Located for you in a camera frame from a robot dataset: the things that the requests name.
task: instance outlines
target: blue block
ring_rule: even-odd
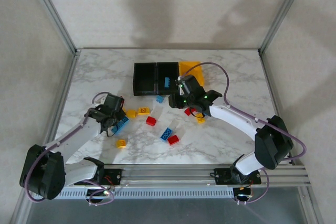
[[[158,102],[158,103],[162,103],[163,102],[163,97],[162,96],[160,96],[160,95],[157,95],[156,96],[156,101]]]
[[[166,128],[163,132],[162,136],[160,137],[163,141],[167,141],[167,139],[173,134],[173,130],[170,128]]]
[[[169,88],[169,83],[170,83],[169,78],[168,77],[164,78],[164,88],[165,89]]]
[[[128,119],[127,116],[124,116],[115,127],[112,128],[112,133],[114,135],[118,134],[122,128],[124,128],[126,126],[126,124],[128,124],[130,122],[130,120]]]

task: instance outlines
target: red lego brick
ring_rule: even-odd
[[[168,142],[170,145],[176,144],[178,143],[180,140],[176,135],[173,135],[171,137],[168,138]]]
[[[184,113],[187,115],[187,116],[190,116],[191,113],[193,112],[196,112],[197,110],[195,108],[187,108]]]
[[[156,119],[149,116],[146,120],[146,124],[150,125],[150,126],[154,126],[156,124]]]

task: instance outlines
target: gray floor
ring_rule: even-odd
[[[85,200],[44,201],[33,205],[28,223],[292,224],[305,223],[305,217],[296,188],[271,188],[248,206],[231,199],[124,199],[99,207],[89,207]]]

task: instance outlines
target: marble surface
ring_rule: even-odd
[[[69,163],[91,156],[106,164],[230,164],[254,149],[254,142],[244,133],[221,120],[207,117],[204,124],[198,125],[196,118],[186,116],[184,110],[171,109],[168,97],[159,104],[155,97],[133,96],[134,63],[167,61],[212,61],[222,65],[230,77],[230,102],[260,118],[274,115],[257,51],[85,49],[76,66],[57,137],[81,120],[92,97],[101,91],[122,95],[127,110],[150,107],[158,122],[151,127],[145,124],[147,116],[137,116],[118,136],[102,133],[86,143]],[[224,92],[226,80],[219,68],[203,66],[203,76],[205,90]],[[180,137],[176,145],[160,140],[168,126]],[[124,149],[115,147],[120,138],[127,141]]]

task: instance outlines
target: white marble tabletop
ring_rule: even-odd
[[[159,104],[155,96],[133,96],[134,63],[167,61],[218,63],[230,77],[230,102],[259,117],[275,113],[257,51],[85,49],[76,66],[57,137],[82,119],[92,97],[101,91],[123,96],[126,110],[149,107],[157,124],[151,127],[145,123],[147,116],[137,116],[117,136],[107,137],[102,133],[86,143],[69,163],[91,156],[106,164],[231,164],[241,154],[254,149],[254,142],[248,136],[221,120],[207,117],[199,125],[184,110],[170,108],[168,97]],[[223,93],[226,79],[221,70],[210,65],[202,67],[205,90]],[[168,126],[180,138],[173,146],[160,140]],[[115,147],[120,138],[127,141],[124,149]]]

